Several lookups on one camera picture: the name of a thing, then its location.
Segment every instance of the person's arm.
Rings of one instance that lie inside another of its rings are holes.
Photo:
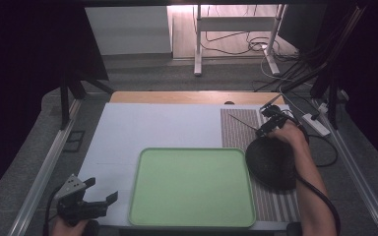
[[[57,216],[51,236],[82,236],[88,220],[81,220],[76,226],[70,226]]]
[[[296,125],[286,121],[281,129],[275,130],[268,136],[290,144],[297,173],[328,196],[321,175],[311,157],[309,145]],[[337,235],[335,220],[327,205],[298,180],[296,180],[296,194],[303,235]]]

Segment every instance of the gray floor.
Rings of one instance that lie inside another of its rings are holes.
[[[130,56],[105,57],[105,66],[110,81],[104,82],[115,90],[245,90],[252,91],[252,85],[259,87],[273,79],[266,77],[260,67],[261,59],[230,59],[204,61],[202,77],[193,76],[192,61],[173,61],[167,57]],[[291,63],[280,63],[281,71]],[[263,65],[269,73],[267,64]],[[77,152],[63,151],[46,186],[26,235],[40,235],[45,205],[50,192],[63,183],[72,173],[80,170],[93,133],[109,96],[84,83],[87,97],[82,101],[78,117],[72,131],[85,131],[84,140]],[[303,85],[294,91],[309,98],[310,86]],[[289,94],[288,97],[300,110],[312,112],[312,108],[301,98]],[[61,124],[61,109],[58,90],[50,92],[42,100],[42,111],[32,128],[28,139],[20,149],[13,164],[0,182],[0,235],[8,234],[15,217],[47,155]],[[292,106],[293,111],[300,111]],[[378,197],[378,152],[359,132],[347,116],[342,105],[338,107],[338,124],[355,161],[361,168],[369,185]],[[65,149],[75,148],[67,144]],[[311,143],[316,162],[326,161],[333,156],[329,147]],[[341,216],[342,235],[378,235],[378,228],[362,201],[345,168],[342,157],[330,167],[320,168],[330,197]],[[117,235],[118,230],[102,228],[99,235]],[[136,235],[136,232],[124,232]],[[137,232],[137,235],[153,235],[153,232]]]

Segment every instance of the ribbed gray mat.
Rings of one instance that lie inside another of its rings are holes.
[[[242,118],[256,127],[260,127],[267,118],[261,114],[258,116],[257,111],[251,109],[222,109],[220,111],[222,146],[246,151],[248,145],[256,139],[255,131],[229,114]],[[300,220],[295,190],[271,190],[258,183],[253,177],[250,177],[250,180],[258,221],[292,222]]]

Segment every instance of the white table surface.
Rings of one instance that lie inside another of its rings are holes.
[[[145,148],[222,148],[221,109],[260,105],[106,103],[78,177],[96,178],[85,201],[118,191],[99,224],[134,227],[128,220],[140,152]],[[256,221],[250,229],[283,230],[287,222]]]

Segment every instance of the wooden edge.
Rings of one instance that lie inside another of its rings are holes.
[[[277,92],[252,91],[116,91],[109,102],[170,104],[265,104]],[[274,104],[284,104],[280,96]]]

